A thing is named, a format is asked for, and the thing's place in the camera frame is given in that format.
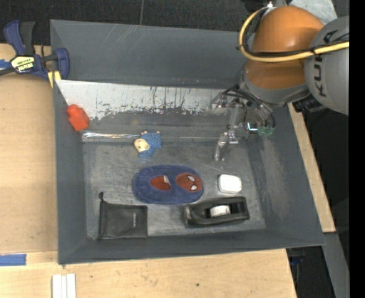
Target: yellow label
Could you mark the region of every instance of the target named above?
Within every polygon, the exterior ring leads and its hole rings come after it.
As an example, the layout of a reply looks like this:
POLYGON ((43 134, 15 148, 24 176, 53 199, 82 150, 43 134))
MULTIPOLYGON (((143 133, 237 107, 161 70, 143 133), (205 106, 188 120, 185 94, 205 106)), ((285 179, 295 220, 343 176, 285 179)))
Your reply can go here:
POLYGON ((11 66, 17 68, 19 71, 24 71, 34 67, 34 61, 35 59, 33 57, 19 56, 11 61, 11 66))

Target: wooden table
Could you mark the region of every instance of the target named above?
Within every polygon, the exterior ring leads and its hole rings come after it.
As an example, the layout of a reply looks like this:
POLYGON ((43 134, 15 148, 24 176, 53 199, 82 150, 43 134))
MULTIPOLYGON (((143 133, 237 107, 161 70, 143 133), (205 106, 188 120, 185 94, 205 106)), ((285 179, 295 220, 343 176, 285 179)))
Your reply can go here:
MULTIPOLYGON (((13 56, 0 44, 0 59, 13 56)), ((78 298, 296 297, 284 249, 58 265, 51 96, 38 78, 0 78, 0 254, 27 253, 26 266, 0 268, 0 297, 51 297, 52 275, 68 273, 78 298)), ((322 229, 335 232, 304 120, 290 109, 322 229)))

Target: red object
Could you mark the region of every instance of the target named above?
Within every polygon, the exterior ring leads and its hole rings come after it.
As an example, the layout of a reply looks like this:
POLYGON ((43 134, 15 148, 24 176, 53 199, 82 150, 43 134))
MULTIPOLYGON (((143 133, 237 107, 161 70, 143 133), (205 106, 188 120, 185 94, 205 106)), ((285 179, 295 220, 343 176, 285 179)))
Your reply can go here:
POLYGON ((90 119, 83 108, 73 104, 68 106, 66 112, 69 115, 68 120, 77 132, 89 127, 90 119))

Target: yellow cable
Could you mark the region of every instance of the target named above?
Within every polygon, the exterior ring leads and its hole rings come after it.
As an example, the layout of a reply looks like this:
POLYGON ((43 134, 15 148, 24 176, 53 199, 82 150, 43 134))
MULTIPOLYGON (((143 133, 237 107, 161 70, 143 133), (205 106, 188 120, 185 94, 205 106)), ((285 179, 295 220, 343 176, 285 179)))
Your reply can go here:
POLYGON ((243 36, 245 35, 246 29, 249 26, 249 24, 251 23, 251 21, 253 20, 253 18, 257 15, 257 13, 259 11, 261 11, 263 9, 265 9, 265 7, 258 10, 258 11, 256 11, 256 12, 254 12, 252 15, 250 15, 247 18, 247 20, 245 21, 245 23, 243 23, 242 28, 240 29, 240 32, 239 32, 239 48, 240 48, 240 51, 242 52, 242 54, 244 56, 246 56, 250 60, 259 61, 259 62, 266 62, 266 63, 293 61, 293 60, 299 60, 299 59, 302 59, 302 58, 310 57, 314 54, 322 54, 322 53, 326 53, 326 52, 342 50, 343 48, 348 48, 349 47, 349 41, 348 41, 348 42, 341 42, 341 43, 334 44, 334 45, 329 45, 329 46, 325 46, 325 47, 316 48, 316 49, 313 50, 313 52, 312 51, 303 51, 302 53, 298 53, 298 54, 294 54, 294 55, 275 56, 275 57, 264 57, 264 56, 252 55, 252 54, 248 53, 245 50, 244 46, 243 46, 243 36))

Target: tape roll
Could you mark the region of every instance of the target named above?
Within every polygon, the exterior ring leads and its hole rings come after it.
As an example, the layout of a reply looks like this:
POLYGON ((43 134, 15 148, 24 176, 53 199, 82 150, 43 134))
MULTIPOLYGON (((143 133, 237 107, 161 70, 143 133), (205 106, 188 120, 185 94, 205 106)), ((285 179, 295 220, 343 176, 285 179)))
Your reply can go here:
POLYGON ((231 214, 231 209, 228 205, 218 205, 210 209, 211 217, 218 217, 227 214, 231 214))

